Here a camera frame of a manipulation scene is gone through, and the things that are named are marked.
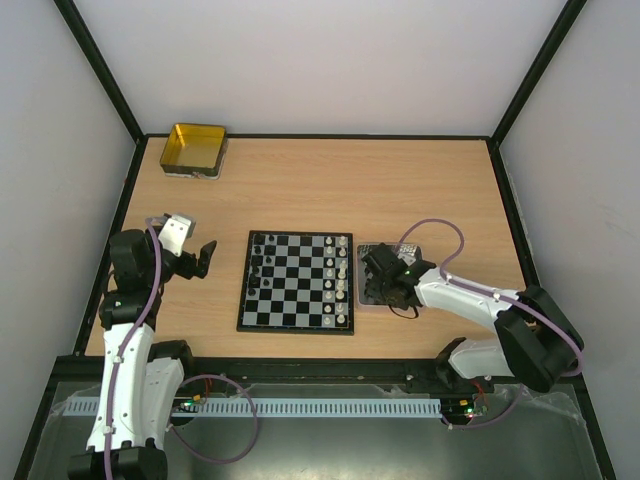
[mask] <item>table surface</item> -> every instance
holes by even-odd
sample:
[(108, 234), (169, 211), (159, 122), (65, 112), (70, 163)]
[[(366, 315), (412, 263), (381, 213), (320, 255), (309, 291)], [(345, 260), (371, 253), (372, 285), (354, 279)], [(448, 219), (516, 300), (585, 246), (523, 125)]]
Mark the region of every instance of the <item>table surface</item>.
[[(441, 310), (405, 320), (384, 308), (357, 309), (353, 336), (237, 332), (249, 230), (352, 232), (357, 245), (397, 241), (420, 219), (444, 218), (466, 237), (453, 273), (524, 286), (484, 141), (233, 138), (218, 180), (165, 176), (165, 142), (148, 142), (123, 228), (183, 212), (197, 219), (185, 249), (199, 252), (214, 239), (218, 247), (207, 278), (166, 285), (156, 342), (185, 339), (207, 357), (400, 359), (432, 358), (456, 337), (492, 335)], [(436, 263), (457, 247), (444, 225), (424, 225), (407, 241)], [(99, 321), (86, 353), (104, 353)]]

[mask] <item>purple cable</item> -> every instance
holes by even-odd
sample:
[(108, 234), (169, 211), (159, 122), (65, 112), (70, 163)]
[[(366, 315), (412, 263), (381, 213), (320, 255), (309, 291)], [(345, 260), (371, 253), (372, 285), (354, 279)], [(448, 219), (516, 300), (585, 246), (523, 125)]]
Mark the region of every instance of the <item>purple cable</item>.
[[(399, 244), (404, 243), (404, 241), (406, 240), (406, 238), (409, 236), (411, 232), (413, 232), (416, 228), (418, 228), (420, 225), (423, 225), (425, 223), (442, 223), (444, 225), (448, 225), (449, 227), (455, 230), (455, 232), (458, 234), (458, 238), (460, 239), (460, 244), (458, 245), (458, 248), (456, 249), (456, 251), (453, 252), (451, 255), (449, 255), (440, 265), (440, 275), (442, 276), (442, 278), (446, 279), (451, 285), (455, 285), (456, 287), (463, 288), (473, 293), (478, 293), (485, 297), (494, 298), (493, 297), (494, 292), (491, 290), (485, 290), (484, 288), (480, 288), (475, 285), (469, 285), (468, 283), (461, 282), (459, 280), (456, 280), (455, 278), (449, 278), (450, 274), (446, 270), (447, 266), (454, 258), (460, 255), (460, 253), (462, 253), (462, 250), (464, 249), (464, 234), (456, 224), (450, 222), (449, 220), (444, 220), (441, 218), (426, 218), (412, 225), (409, 228), (409, 230), (405, 232), (405, 234), (402, 236), (402, 238), (398, 243)], [(563, 374), (564, 377), (575, 377), (576, 375), (579, 375), (582, 372), (582, 365), (584, 360), (582, 352), (580, 351), (580, 348), (578, 347), (578, 345), (576, 345), (576, 342), (574, 342), (569, 335), (563, 332), (556, 324), (554, 324), (547, 317), (537, 312), (533, 308), (529, 307), (528, 305), (525, 305), (524, 303), (520, 302), (519, 300), (506, 297), (504, 295), (500, 295), (500, 300), (504, 300), (505, 302), (528, 313), (529, 315), (534, 317), (536, 320), (539, 320), (541, 323), (549, 327), (556, 335), (558, 335), (567, 345), (569, 345), (569, 348), (571, 348), (571, 350), (573, 351), (573, 354), (576, 356), (576, 359), (578, 360), (578, 364), (576, 365), (576, 368), (574, 368), (570, 372), (565, 372)]]
[(230, 384), (230, 385), (234, 386), (235, 388), (237, 388), (238, 391), (240, 393), (242, 393), (242, 395), (249, 402), (249, 406), (251, 407), (251, 413), (253, 414), (253, 436), (251, 437), (251, 440), (249, 441), (249, 444), (247, 445), (247, 447), (242, 452), (240, 452), (238, 455), (236, 455), (235, 457), (232, 457), (232, 458), (227, 458), (227, 459), (223, 459), (223, 460), (219, 460), (219, 459), (216, 459), (216, 458), (209, 458), (209, 457), (206, 457), (205, 455), (201, 454), (200, 452), (198, 452), (191, 445), (189, 445), (187, 443), (187, 441), (182, 437), (182, 435), (180, 435), (180, 433), (178, 433), (178, 431), (175, 429), (175, 427), (173, 425), (169, 425), (169, 428), (174, 433), (176, 438), (180, 441), (180, 443), (182, 443), (184, 448), (186, 448), (187, 451), (189, 451), (189, 453), (191, 453), (196, 458), (202, 460), (203, 462), (212, 463), (214, 465), (227, 465), (229, 463), (237, 462), (238, 460), (241, 460), (241, 459), (243, 459), (244, 457), (247, 456), (247, 454), (251, 451), (253, 446), (256, 444), (256, 440), (258, 440), (258, 430), (259, 430), (258, 410), (256, 410), (256, 406), (253, 403), (253, 399), (251, 398), (251, 395), (249, 395), (249, 392), (247, 392), (247, 390), (242, 388), (240, 386), (240, 384), (234, 382), (233, 380), (231, 380), (231, 379), (229, 379), (227, 377), (222, 377), (220, 375), (211, 375), (211, 374), (196, 375), (195, 377), (191, 377), (190, 379), (185, 380), (184, 382), (182, 382), (182, 385), (180, 385), (180, 386), (184, 387), (185, 385), (187, 385), (187, 384), (189, 384), (191, 382), (195, 382), (196, 380), (202, 380), (202, 379), (205, 379), (205, 378), (211, 378), (213, 380), (222, 380), (223, 382), (227, 382), (228, 384)]
[[(142, 310), (142, 312), (140, 312), (140, 316), (138, 317), (136, 322), (133, 324), (133, 327), (131, 327), (131, 330), (129, 330), (127, 335), (124, 337), (124, 340), (122, 341), (122, 343), (120, 344), (120, 347), (118, 348), (117, 355), (121, 358), (124, 355), (124, 351), (126, 350), (127, 345), (129, 345), (129, 342), (135, 335), (136, 330), (140, 327), (140, 325), (144, 323), (145, 318), (149, 314), (149, 311), (151, 310), (153, 302), (156, 299), (156, 295), (158, 294), (158, 288), (160, 287), (160, 274), (162, 270), (162, 263), (161, 263), (162, 250), (160, 248), (160, 241), (158, 240), (158, 235), (156, 234), (156, 231), (153, 229), (154, 220), (156, 219), (147, 218), (145, 220), (145, 223), (147, 224), (147, 230), (149, 230), (149, 234), (151, 235), (151, 241), (153, 243), (153, 252), (154, 252), (155, 261), (156, 261), (156, 265), (155, 265), (156, 269), (153, 277), (153, 285), (151, 286), (151, 294), (149, 295), (149, 300), (147, 300), (147, 304), (144, 306), (144, 309)], [(114, 403), (114, 395), (116, 390), (116, 379), (118, 378), (119, 371), (120, 371), (120, 364), (114, 363), (113, 369), (111, 370), (111, 379), (109, 380), (109, 389), (107, 390), (107, 412), (106, 412), (107, 427), (111, 427), (113, 425), (112, 423), (113, 403)], [(113, 472), (111, 471), (111, 433), (110, 432), (105, 433), (105, 436), (104, 436), (104, 475), (106, 480), (113, 480)]]
[(478, 423), (478, 424), (474, 424), (474, 425), (468, 425), (468, 424), (467, 425), (452, 425), (449, 422), (449, 420), (447, 420), (445, 418), (444, 415), (442, 416), (442, 421), (451, 430), (472, 430), (474, 428), (482, 428), (482, 427), (488, 427), (490, 425), (495, 425), (496, 423), (500, 422), (501, 420), (504, 420), (505, 417), (507, 415), (509, 415), (513, 411), (514, 408), (516, 408), (516, 405), (518, 404), (518, 402), (522, 398), (522, 394), (523, 393), (524, 393), (524, 385), (520, 384), (520, 388), (518, 389), (518, 393), (516, 394), (516, 396), (513, 399), (513, 401), (509, 404), (509, 406), (504, 410), (504, 412), (502, 412), (497, 417), (492, 418), (491, 420), (487, 420), (486, 422)]

